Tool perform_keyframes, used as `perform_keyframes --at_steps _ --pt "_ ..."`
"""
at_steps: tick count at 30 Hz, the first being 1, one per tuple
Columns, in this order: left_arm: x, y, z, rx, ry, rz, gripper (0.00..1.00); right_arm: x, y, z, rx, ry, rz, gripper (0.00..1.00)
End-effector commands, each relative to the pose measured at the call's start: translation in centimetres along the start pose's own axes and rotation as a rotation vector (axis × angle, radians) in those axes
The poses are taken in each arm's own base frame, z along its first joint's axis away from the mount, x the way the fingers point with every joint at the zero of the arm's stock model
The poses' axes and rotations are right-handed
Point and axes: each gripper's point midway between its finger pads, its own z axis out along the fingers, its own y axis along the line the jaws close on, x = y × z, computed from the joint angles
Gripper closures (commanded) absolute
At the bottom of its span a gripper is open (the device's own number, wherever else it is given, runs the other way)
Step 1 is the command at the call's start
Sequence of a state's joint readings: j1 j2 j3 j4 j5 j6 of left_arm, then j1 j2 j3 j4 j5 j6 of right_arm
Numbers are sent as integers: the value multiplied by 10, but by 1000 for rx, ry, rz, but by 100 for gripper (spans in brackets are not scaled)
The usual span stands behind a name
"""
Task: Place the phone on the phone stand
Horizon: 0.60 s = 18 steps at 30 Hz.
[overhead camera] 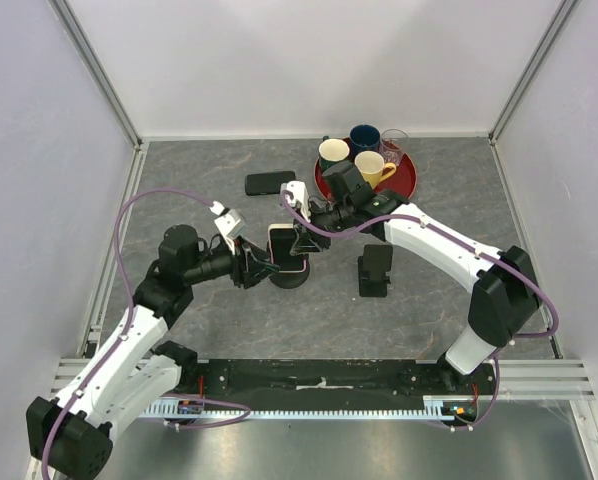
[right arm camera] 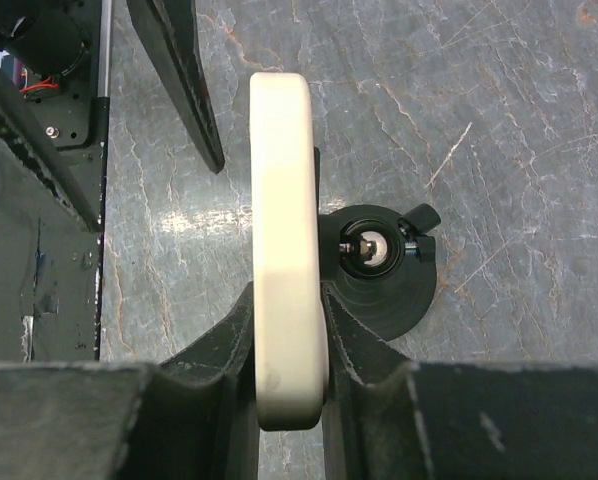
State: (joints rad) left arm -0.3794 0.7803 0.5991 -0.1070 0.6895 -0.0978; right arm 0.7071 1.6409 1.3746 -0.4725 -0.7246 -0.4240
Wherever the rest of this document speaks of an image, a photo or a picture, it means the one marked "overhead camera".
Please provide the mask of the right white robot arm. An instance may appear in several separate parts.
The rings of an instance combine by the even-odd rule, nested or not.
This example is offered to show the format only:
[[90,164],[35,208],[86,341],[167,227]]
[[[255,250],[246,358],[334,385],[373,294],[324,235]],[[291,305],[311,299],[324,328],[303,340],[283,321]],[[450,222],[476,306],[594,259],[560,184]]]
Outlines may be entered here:
[[325,181],[333,202],[321,208],[300,181],[282,186],[282,204],[302,235],[318,240],[367,233],[408,250],[442,270],[470,293],[467,325],[437,362],[446,392],[462,392],[475,370],[514,340],[545,304],[529,255],[470,239],[425,214],[390,189],[375,192],[350,162],[329,168]]

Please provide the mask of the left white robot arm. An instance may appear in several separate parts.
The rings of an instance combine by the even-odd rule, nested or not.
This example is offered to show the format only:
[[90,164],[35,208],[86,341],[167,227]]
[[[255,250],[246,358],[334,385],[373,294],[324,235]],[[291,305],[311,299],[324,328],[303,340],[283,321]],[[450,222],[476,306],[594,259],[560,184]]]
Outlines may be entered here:
[[243,237],[210,247],[189,225],[169,228],[111,336],[54,398],[29,405],[29,446],[42,475],[96,478],[114,444],[153,402],[195,388],[197,355],[186,347],[165,343],[140,363],[190,305],[193,285],[228,276],[248,288],[276,270],[270,253]]

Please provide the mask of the black round-base phone stand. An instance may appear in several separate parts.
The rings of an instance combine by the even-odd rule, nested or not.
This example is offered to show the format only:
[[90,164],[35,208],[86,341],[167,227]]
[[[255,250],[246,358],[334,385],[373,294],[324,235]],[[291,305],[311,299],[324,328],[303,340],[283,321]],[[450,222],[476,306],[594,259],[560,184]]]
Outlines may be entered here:
[[300,272],[275,273],[269,277],[270,282],[281,289],[291,290],[302,286],[310,275],[310,263],[304,261],[304,269]]

